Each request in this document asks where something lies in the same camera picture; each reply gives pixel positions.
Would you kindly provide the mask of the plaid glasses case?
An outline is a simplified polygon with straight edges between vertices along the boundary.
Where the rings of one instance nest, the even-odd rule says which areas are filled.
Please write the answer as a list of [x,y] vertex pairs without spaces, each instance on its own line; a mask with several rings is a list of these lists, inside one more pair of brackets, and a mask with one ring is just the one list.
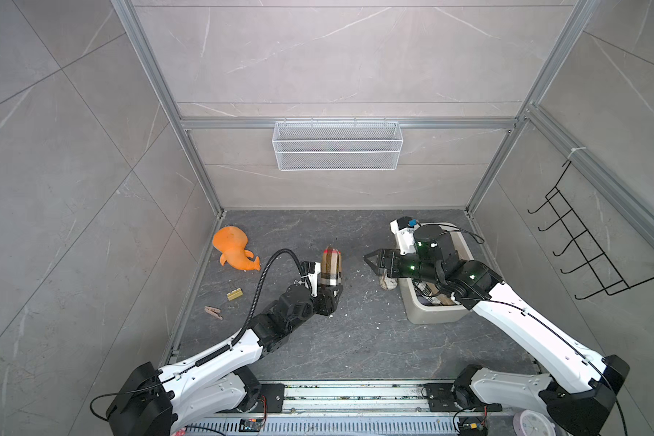
[[343,275],[342,255],[334,247],[328,246],[323,251],[319,284],[323,286],[338,286]]

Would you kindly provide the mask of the beige plastic storage bin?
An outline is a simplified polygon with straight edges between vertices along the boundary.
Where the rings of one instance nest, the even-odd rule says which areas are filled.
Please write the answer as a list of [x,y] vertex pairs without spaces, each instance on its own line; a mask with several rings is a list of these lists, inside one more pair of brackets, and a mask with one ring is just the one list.
[[417,298],[411,279],[400,278],[398,283],[407,318],[413,324],[455,323],[469,313],[461,305],[423,305]]

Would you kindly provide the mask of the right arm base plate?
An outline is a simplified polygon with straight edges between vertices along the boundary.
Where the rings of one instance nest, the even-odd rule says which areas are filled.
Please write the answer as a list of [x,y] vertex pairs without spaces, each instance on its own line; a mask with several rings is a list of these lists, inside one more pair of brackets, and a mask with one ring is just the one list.
[[454,383],[425,383],[421,395],[431,412],[501,412],[499,403],[484,403],[469,387]]

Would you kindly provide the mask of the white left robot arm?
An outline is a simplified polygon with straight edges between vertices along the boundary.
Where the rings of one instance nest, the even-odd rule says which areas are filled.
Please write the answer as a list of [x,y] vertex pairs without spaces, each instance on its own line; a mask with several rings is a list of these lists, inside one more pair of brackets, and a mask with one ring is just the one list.
[[341,253],[328,247],[319,263],[297,262],[301,276],[259,311],[254,298],[241,329],[195,356],[156,368],[135,368],[99,420],[114,435],[180,435],[203,417],[261,401],[262,385],[250,366],[285,344],[315,315],[332,315],[343,292]]

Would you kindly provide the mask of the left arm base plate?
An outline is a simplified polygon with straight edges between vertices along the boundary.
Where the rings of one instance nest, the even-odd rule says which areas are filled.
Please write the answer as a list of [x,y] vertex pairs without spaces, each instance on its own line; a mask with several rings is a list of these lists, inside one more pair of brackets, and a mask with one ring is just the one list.
[[263,399],[267,401],[267,412],[277,414],[283,412],[286,385],[283,383],[263,383],[251,412],[260,413],[265,408]]

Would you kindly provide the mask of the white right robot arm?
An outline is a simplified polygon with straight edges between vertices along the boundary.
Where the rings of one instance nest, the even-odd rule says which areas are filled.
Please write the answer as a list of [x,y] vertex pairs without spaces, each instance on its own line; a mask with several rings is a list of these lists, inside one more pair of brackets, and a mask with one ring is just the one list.
[[572,435],[597,435],[612,411],[630,367],[574,340],[514,292],[488,265],[464,259],[453,245],[452,225],[394,221],[398,246],[365,254],[380,277],[431,283],[455,305],[496,325],[544,368],[542,374],[496,372],[468,365],[452,393],[463,410],[504,404],[542,413]]

